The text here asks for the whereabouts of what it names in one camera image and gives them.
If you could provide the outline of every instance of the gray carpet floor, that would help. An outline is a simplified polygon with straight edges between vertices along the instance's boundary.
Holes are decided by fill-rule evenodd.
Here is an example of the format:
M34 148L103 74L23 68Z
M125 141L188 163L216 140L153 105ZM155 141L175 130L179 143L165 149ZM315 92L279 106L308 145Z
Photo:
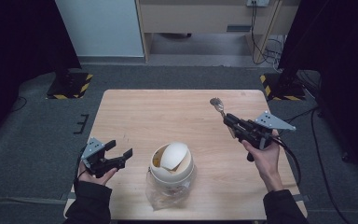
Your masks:
M35 202L0 202L0 223L64 221L65 200L60 198L72 186L77 154L88 140L104 91L263 90L259 76L274 72L272 68L130 65L85 65L84 70L94 77L81 99L46 99L53 74L21 85L23 98L13 105L14 112L0 127L0 197L31 198ZM277 117L290 119L314 108L316 103L307 95L305 101L269 101L268 106ZM82 134L74 134L80 130L77 123L83 121L82 114L89 114L89 120ZM297 131L284 135L283 140L299 161L300 191L311 197L306 203L309 222L344 223L326 191L313 142L310 114L295 119L292 124ZM347 220L358 223L358 164L341 160L341 148L323 118L315 116L314 125L332 195Z

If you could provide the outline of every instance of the power outlet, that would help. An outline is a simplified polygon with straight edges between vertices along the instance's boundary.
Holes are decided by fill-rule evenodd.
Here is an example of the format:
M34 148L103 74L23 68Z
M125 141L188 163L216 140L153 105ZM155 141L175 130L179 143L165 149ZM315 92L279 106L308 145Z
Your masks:
M269 5L269 0L248 0L248 2L246 3L246 6L254 7L255 4L258 7L267 7Z

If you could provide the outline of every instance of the clear plastic bag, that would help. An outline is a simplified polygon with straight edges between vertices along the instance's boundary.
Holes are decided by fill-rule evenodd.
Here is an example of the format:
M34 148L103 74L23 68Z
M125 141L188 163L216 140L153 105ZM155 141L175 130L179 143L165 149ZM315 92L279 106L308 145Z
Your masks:
M168 188L156 182L151 172L146 174L146 197L153 207L153 210L175 207L188 198L191 189L194 187L194 180L197 175L197 167L190 177L180 186Z

